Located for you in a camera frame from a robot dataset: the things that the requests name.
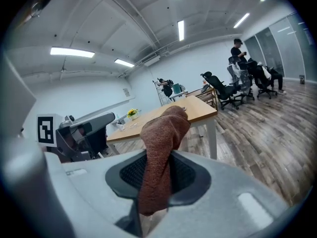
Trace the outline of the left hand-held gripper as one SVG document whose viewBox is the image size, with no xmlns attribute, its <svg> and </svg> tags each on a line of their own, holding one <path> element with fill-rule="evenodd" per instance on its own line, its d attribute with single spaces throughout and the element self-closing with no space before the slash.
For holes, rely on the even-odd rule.
<svg viewBox="0 0 317 238">
<path fill-rule="evenodd" d="M 37 115 L 37 140 L 61 162 L 93 160 L 107 148 L 106 126 L 114 120 L 112 112 L 80 119 Z"/>
</svg>

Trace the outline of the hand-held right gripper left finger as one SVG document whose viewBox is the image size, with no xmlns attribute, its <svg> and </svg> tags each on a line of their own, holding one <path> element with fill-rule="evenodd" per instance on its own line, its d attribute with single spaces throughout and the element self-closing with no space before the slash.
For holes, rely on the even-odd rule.
<svg viewBox="0 0 317 238">
<path fill-rule="evenodd" d="M 36 235 L 43 238 L 136 238 L 142 236 L 131 199 L 106 182 L 115 159 L 62 163 L 37 143 L 1 141 L 1 181 Z"/>
</svg>

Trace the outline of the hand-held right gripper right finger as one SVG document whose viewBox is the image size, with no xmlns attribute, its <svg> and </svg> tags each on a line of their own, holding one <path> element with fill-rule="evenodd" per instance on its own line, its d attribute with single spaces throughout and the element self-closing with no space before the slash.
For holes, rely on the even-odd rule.
<svg viewBox="0 0 317 238">
<path fill-rule="evenodd" d="M 194 181 L 172 195 L 151 238 L 275 238 L 294 217 L 275 191 L 241 169 L 175 151 L 193 168 Z"/>
</svg>

